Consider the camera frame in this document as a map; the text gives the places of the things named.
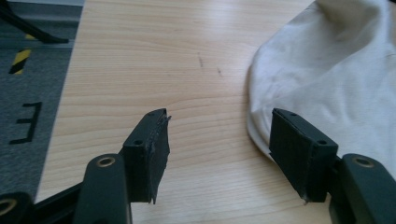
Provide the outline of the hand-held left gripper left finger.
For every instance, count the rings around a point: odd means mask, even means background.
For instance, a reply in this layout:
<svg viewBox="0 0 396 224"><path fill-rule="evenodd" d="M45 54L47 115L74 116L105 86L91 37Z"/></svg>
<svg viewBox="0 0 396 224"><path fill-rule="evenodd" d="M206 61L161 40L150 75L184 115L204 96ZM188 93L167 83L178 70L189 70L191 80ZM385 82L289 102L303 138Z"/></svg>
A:
<svg viewBox="0 0 396 224"><path fill-rule="evenodd" d="M169 120L165 108L148 112L122 145L130 203L156 203L170 154Z"/></svg>

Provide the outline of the white cloth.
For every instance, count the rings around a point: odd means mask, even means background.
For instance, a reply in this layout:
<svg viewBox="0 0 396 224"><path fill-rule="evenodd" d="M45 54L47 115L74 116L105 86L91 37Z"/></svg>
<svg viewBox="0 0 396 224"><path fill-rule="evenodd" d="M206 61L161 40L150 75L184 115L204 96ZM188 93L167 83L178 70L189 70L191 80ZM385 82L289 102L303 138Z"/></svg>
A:
<svg viewBox="0 0 396 224"><path fill-rule="evenodd" d="M268 154L272 111L308 120L339 154L380 161L396 178L396 45L388 0L315 0L256 52L247 129Z"/></svg>

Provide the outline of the black stand leg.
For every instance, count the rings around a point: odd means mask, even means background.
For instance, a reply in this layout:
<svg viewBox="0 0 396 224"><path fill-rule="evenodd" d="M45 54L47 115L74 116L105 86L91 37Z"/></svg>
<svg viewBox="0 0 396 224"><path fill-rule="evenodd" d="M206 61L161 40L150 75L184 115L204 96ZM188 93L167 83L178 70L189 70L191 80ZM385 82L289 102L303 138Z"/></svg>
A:
<svg viewBox="0 0 396 224"><path fill-rule="evenodd" d="M0 19L45 44L66 44L67 38L51 35L16 15L7 0L0 0Z"/></svg>

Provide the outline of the yellow black hazard tape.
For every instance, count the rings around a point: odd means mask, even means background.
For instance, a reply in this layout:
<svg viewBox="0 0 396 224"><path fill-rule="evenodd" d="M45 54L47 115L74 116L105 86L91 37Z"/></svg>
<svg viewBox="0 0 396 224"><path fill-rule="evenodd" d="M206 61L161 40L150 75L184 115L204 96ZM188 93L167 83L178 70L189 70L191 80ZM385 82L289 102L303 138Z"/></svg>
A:
<svg viewBox="0 0 396 224"><path fill-rule="evenodd" d="M25 66L32 50L30 48L20 49L14 58L14 61L9 69L11 75L21 75L23 67Z"/></svg>

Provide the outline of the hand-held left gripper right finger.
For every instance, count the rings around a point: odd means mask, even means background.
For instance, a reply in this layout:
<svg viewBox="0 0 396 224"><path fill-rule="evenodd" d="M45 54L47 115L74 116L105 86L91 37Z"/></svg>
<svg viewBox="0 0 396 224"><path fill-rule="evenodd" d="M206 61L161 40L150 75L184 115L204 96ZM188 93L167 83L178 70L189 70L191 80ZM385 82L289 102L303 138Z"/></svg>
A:
<svg viewBox="0 0 396 224"><path fill-rule="evenodd" d="M338 145L296 113L274 108L272 114L270 156L302 199L323 203Z"/></svg>

